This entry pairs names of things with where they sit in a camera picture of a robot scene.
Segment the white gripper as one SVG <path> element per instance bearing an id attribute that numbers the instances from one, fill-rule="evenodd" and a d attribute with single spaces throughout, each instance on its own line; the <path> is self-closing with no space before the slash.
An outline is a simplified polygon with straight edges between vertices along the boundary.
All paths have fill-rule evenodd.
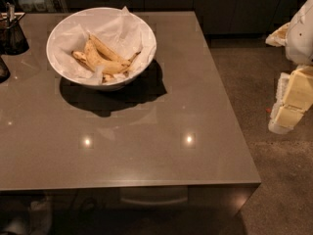
<path id="1" fill-rule="evenodd" d="M 269 34 L 265 43 L 284 47 L 286 57 L 298 66 L 291 74 L 282 72 L 277 84 L 268 129 L 287 134 L 313 105 L 313 0 L 306 0 L 288 22 Z"/>

